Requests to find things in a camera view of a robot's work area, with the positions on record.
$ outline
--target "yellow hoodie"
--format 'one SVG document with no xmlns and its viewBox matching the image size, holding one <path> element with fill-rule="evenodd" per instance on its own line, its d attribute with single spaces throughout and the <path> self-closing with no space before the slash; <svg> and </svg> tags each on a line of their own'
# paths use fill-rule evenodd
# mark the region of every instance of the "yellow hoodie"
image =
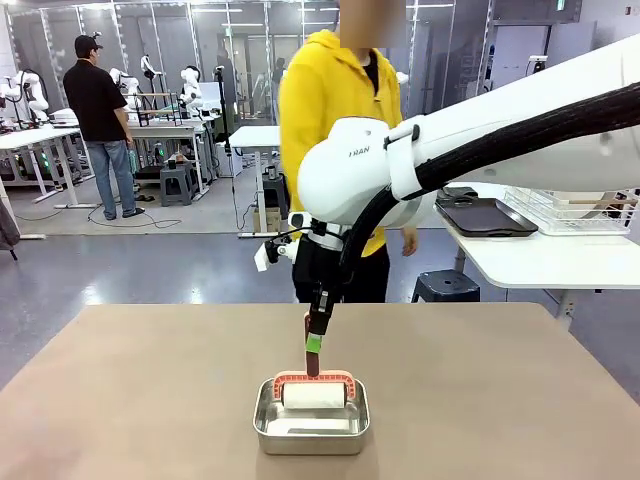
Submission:
<svg viewBox="0 0 640 480">
<path fill-rule="evenodd" d="M 378 57 L 377 95 L 354 53 L 340 48 L 340 39 L 333 32 L 314 33 L 293 57 L 279 98 L 282 165 L 292 211 L 304 211 L 297 188 L 300 164 L 313 146 L 329 136 L 336 120 L 376 118 L 390 128 L 402 121 L 396 72 L 380 52 L 374 51 Z M 368 257 L 384 244 L 384 229 L 377 228 L 363 256 Z"/>
</svg>

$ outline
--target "blue jeans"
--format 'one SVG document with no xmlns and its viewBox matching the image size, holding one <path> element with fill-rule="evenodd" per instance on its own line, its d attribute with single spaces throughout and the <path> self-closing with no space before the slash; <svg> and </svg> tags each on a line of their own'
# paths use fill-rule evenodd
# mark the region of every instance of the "blue jeans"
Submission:
<svg viewBox="0 0 640 480">
<path fill-rule="evenodd" d="M 116 174 L 116 182 L 122 202 L 122 213 L 130 214 L 136 210 L 136 197 L 133 193 L 133 175 L 129 163 L 129 150 L 124 140 L 116 142 L 86 142 L 89 157 L 96 174 L 96 185 L 104 205 L 104 216 L 107 220 L 116 218 L 116 202 L 111 191 L 109 180 L 109 161 Z"/>
</svg>

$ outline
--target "cardboard box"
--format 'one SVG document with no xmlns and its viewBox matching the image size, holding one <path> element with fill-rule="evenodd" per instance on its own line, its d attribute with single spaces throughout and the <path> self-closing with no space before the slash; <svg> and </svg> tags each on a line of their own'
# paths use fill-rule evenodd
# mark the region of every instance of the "cardboard box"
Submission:
<svg viewBox="0 0 640 480">
<path fill-rule="evenodd" d="M 281 219 L 280 209 L 278 207 L 267 208 L 267 232 L 281 232 Z M 262 233 L 260 231 L 260 213 L 256 207 L 253 210 L 253 231 L 255 233 Z"/>
</svg>

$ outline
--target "hand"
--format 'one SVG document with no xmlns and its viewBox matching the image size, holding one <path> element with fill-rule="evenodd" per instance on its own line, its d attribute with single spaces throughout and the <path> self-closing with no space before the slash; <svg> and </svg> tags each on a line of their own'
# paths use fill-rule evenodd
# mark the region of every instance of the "hand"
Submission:
<svg viewBox="0 0 640 480">
<path fill-rule="evenodd" d="M 402 256 L 410 257 L 418 250 L 418 230 L 413 227 L 403 228 L 402 236 L 404 237 Z"/>
</svg>

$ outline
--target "metal tray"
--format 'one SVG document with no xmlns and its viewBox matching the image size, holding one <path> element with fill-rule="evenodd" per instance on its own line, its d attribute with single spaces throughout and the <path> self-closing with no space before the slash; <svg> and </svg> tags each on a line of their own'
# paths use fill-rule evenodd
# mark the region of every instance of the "metal tray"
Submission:
<svg viewBox="0 0 640 480">
<path fill-rule="evenodd" d="M 269 455 L 356 455 L 369 429 L 364 385 L 356 380 L 356 398 L 342 409 L 285 410 L 273 399 L 273 378 L 258 391 L 253 428 Z"/>
<path fill-rule="evenodd" d="M 463 237 L 528 237 L 538 226 L 495 198 L 438 199 L 438 212 Z"/>
</svg>

